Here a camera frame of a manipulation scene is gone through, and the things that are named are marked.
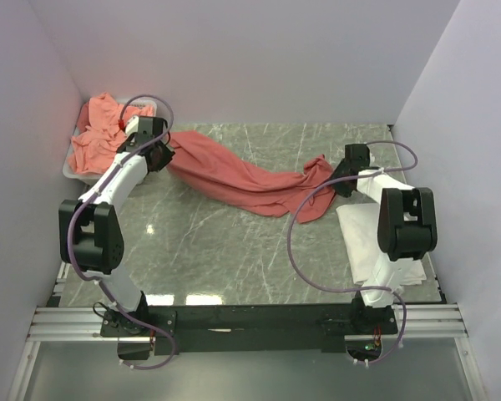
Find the red t-shirt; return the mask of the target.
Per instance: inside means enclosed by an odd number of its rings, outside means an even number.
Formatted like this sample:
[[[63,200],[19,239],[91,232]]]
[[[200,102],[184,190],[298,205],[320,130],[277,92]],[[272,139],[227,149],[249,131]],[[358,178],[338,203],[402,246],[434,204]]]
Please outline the red t-shirt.
[[[309,197],[296,217],[307,223],[321,218],[335,198],[329,187],[312,194],[332,173],[324,155],[307,161],[301,173],[271,172],[194,130],[172,134],[170,145],[175,150],[170,174],[206,197],[259,216],[293,215]]]

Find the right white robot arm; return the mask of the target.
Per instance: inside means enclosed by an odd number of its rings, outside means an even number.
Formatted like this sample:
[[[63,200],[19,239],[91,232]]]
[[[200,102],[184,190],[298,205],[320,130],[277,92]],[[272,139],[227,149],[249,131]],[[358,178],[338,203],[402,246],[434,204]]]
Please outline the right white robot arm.
[[[350,324],[360,333],[378,323],[375,308],[392,305],[404,285],[426,279],[421,260],[438,242],[433,192],[394,179],[383,168],[371,165],[368,145],[345,146],[345,154],[332,173],[337,195],[365,195],[370,203],[336,209],[352,279],[361,288],[363,304],[350,312]]]

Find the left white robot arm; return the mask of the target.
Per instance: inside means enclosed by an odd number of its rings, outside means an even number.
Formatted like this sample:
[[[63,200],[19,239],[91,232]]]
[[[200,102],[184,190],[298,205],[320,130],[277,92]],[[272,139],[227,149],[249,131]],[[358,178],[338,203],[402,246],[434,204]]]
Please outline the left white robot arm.
[[[130,335],[145,333],[149,307],[124,266],[124,238],[118,212],[132,189],[150,172],[172,161],[175,152],[164,142],[171,123],[164,118],[134,116],[121,124],[125,141],[109,169],[77,200],[58,209],[60,255],[85,282],[101,287],[109,308],[121,314]]]

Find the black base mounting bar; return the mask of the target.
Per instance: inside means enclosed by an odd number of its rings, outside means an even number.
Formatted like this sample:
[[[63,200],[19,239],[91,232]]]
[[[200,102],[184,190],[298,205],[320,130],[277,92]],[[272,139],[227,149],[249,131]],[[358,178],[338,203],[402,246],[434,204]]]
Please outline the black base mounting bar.
[[[206,305],[151,307],[149,323],[165,330],[163,336],[126,320],[118,312],[106,312],[102,338],[121,341],[126,358],[146,357],[146,350],[131,342],[145,338],[154,353],[320,350],[345,352],[351,335],[396,334],[391,307],[372,309],[352,303],[282,305]]]

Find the aluminium rail frame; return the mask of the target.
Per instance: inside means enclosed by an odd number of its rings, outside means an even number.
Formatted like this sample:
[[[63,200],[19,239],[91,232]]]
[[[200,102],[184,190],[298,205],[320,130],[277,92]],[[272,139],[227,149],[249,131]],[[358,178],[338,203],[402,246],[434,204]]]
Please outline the aluminium rail frame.
[[[455,304],[420,304],[393,308],[401,337],[387,336],[387,358],[371,367],[356,367],[348,357],[338,363],[314,353],[294,352],[307,361],[298,368],[288,353],[192,354],[172,363],[167,372],[152,370],[134,376],[112,358],[97,363],[93,353],[63,359],[63,368],[51,367],[43,357],[50,343],[85,343],[106,348],[100,336],[101,319],[85,307],[40,307],[33,316],[21,361],[8,398],[11,400],[108,399],[126,389],[145,386],[149,395],[173,390],[177,399],[259,400],[271,390],[274,400],[303,398],[319,389],[324,378],[347,400],[485,400],[488,392]]]

